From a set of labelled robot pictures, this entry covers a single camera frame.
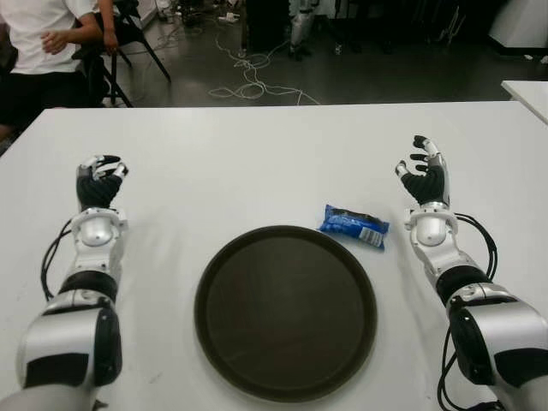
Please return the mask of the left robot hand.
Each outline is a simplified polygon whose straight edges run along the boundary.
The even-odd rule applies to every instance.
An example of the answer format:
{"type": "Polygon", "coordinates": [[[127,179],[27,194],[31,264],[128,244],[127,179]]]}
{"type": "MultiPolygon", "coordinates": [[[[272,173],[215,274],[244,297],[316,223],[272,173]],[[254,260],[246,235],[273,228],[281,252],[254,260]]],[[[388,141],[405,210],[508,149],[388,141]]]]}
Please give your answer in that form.
{"type": "Polygon", "coordinates": [[[94,155],[81,163],[76,169],[80,210],[109,209],[127,174],[128,167],[114,155],[94,155]]]}

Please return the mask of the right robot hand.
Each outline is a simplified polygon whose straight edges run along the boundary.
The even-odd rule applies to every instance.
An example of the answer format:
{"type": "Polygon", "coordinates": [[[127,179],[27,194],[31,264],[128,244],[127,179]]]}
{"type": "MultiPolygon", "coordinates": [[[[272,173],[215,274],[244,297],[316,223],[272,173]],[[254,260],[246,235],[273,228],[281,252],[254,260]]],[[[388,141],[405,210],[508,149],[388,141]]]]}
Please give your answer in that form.
{"type": "Polygon", "coordinates": [[[450,208],[450,179],[443,154],[436,144],[422,135],[415,135],[413,146],[422,153],[412,153],[418,174],[412,173],[404,160],[395,167],[395,173],[408,193],[419,205],[440,203],[450,208]]]}

